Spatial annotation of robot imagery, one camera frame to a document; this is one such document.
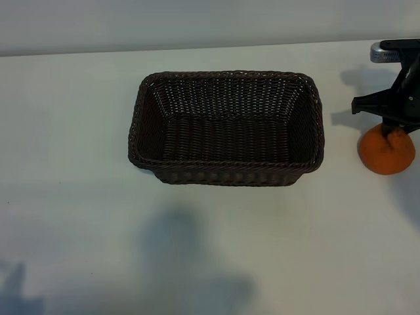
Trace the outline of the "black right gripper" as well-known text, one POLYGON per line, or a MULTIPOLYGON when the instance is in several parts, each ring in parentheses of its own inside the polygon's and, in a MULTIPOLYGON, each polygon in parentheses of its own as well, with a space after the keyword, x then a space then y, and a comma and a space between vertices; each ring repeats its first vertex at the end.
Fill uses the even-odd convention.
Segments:
POLYGON ((352 113, 367 112, 382 117, 384 137, 401 128, 405 134, 420 129, 419 124, 419 53, 403 52, 402 69, 391 88, 355 97, 352 113))

